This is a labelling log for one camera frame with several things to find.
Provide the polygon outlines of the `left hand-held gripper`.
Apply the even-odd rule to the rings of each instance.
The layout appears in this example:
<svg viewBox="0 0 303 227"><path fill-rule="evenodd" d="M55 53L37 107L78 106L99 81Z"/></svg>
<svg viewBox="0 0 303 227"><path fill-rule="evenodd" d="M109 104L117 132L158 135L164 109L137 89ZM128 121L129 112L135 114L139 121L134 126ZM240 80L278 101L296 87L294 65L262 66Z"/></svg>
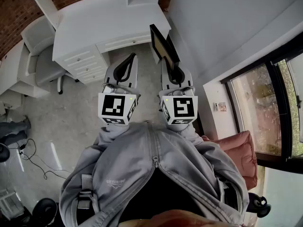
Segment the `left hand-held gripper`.
<svg viewBox="0 0 303 227"><path fill-rule="evenodd" d="M137 87L138 57L126 56L108 67L98 94L98 117L107 124L128 125L140 97Z"/></svg>

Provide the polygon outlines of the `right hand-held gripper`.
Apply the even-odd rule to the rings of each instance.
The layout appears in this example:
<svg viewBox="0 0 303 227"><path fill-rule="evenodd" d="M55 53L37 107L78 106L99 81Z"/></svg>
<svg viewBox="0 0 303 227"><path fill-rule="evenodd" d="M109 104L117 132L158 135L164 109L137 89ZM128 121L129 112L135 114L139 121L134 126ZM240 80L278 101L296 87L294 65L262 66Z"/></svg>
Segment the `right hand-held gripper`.
<svg viewBox="0 0 303 227"><path fill-rule="evenodd" d="M197 119L198 97L194 95L193 80L187 68L177 68L177 79L161 61L160 106L167 125L186 125Z"/></svg>

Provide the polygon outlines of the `black framed picture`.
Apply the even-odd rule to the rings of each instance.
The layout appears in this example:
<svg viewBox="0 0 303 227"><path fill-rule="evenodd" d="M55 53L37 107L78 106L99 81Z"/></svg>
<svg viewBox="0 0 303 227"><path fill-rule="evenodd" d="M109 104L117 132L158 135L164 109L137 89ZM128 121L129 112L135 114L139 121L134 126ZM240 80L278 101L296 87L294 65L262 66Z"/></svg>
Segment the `black framed picture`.
<svg viewBox="0 0 303 227"><path fill-rule="evenodd" d="M154 24L150 25L150 32L152 48L159 60L164 59L171 70L176 70L180 60L173 45L163 37Z"/></svg>

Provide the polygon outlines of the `person's right forearm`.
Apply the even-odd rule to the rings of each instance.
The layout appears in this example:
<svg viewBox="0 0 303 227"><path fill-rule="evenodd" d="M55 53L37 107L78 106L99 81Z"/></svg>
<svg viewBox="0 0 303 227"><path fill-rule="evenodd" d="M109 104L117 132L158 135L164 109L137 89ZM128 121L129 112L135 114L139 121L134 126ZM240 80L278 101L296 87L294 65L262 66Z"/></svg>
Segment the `person's right forearm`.
<svg viewBox="0 0 303 227"><path fill-rule="evenodd" d="M208 144L205 143L197 133L192 124L186 126L183 130L176 132L178 135L178 148L183 150L206 150Z"/></svg>

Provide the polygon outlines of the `person's left forearm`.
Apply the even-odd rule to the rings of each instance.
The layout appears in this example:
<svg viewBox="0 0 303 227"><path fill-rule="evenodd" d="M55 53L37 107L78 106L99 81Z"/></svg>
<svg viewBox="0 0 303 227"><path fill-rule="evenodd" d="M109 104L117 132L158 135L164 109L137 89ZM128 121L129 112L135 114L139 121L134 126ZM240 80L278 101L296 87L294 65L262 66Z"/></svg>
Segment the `person's left forearm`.
<svg viewBox="0 0 303 227"><path fill-rule="evenodd" d="M129 129L128 125L108 124L102 127L93 145L106 149L116 138Z"/></svg>

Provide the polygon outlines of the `white desk with drawers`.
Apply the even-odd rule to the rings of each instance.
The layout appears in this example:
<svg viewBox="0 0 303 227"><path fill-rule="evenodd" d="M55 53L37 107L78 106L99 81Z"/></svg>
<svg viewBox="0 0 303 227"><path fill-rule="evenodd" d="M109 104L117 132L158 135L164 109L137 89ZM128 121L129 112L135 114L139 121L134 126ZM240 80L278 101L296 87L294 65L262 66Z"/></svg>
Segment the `white desk with drawers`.
<svg viewBox="0 0 303 227"><path fill-rule="evenodd" d="M119 6L102 8L96 5L89 9L66 13L56 29L53 60L67 71L69 68L94 60L101 60L104 64L103 68L107 69L111 64L109 52L100 53L96 44L118 38L151 35L151 24L167 37L171 27L158 5L141 5L132 8ZM94 52L95 57L73 64L63 62L64 59L85 51ZM85 74L72 75L78 79Z"/></svg>

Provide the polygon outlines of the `white shelf cabinet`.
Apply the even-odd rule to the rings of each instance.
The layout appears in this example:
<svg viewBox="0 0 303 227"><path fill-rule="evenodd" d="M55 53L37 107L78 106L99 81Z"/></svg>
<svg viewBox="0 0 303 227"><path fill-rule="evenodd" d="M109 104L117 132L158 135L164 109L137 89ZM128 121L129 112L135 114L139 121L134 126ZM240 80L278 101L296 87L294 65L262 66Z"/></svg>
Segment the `white shelf cabinet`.
<svg viewBox="0 0 303 227"><path fill-rule="evenodd" d="M132 6L127 6L126 0L122 0L126 7L130 8ZM42 10L51 25L57 29L61 21L61 13L56 8L52 0L35 0L39 8Z"/></svg>

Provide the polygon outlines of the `grey office chair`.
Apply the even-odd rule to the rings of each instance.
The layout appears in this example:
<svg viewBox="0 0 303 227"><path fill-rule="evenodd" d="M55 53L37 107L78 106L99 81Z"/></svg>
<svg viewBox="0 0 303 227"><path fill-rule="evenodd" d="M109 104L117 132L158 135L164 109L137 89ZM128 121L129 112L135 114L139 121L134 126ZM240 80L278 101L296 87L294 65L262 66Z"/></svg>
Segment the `grey office chair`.
<svg viewBox="0 0 303 227"><path fill-rule="evenodd" d="M22 32L22 39L29 50L27 67L35 70L38 86L57 81L58 94L62 94L63 77L68 76L77 83L79 80L53 61L55 29L45 16L30 23Z"/></svg>

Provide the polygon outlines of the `person's grey zip jacket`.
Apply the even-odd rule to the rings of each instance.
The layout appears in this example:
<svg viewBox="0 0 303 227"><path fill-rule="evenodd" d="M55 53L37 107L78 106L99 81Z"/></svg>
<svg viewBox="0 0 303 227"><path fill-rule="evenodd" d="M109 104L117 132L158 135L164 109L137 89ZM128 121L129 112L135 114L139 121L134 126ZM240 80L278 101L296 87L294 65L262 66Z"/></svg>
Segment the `person's grey zip jacket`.
<svg viewBox="0 0 303 227"><path fill-rule="evenodd" d="M175 127L131 123L106 149L84 149L62 185L65 227L118 227L128 202L159 168L186 190L204 218L243 226L249 194L231 158L215 143L206 150L178 148Z"/></svg>

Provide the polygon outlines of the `person's black shirt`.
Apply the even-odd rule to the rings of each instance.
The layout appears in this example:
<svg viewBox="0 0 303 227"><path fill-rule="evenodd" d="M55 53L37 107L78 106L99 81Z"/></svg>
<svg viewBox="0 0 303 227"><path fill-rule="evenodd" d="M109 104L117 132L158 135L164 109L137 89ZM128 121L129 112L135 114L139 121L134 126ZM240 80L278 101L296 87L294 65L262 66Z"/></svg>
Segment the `person's black shirt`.
<svg viewBox="0 0 303 227"><path fill-rule="evenodd" d="M190 194L156 168L145 186L128 202L119 222L151 219L169 210L185 210L204 216Z"/></svg>

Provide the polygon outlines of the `black curved plastic object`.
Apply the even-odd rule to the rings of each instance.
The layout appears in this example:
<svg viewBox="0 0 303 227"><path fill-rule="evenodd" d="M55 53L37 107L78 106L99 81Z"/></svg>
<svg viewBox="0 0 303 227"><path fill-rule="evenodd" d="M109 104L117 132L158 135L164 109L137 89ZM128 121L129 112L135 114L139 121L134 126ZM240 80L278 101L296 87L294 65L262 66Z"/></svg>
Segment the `black curved plastic object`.
<svg viewBox="0 0 303 227"><path fill-rule="evenodd" d="M249 204L247 212L256 213L258 218L267 216L271 211L271 205L267 203L264 196L259 197L255 193L249 192Z"/></svg>

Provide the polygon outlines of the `black round stool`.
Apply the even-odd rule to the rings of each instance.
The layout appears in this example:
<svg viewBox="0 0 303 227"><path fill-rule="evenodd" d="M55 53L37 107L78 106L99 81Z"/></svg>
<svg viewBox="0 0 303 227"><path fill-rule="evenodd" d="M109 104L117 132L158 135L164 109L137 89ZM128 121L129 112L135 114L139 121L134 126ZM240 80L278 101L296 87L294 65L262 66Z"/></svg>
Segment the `black round stool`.
<svg viewBox="0 0 303 227"><path fill-rule="evenodd" d="M44 226L53 224L57 215L58 206L50 198L43 198L35 205L32 216Z"/></svg>

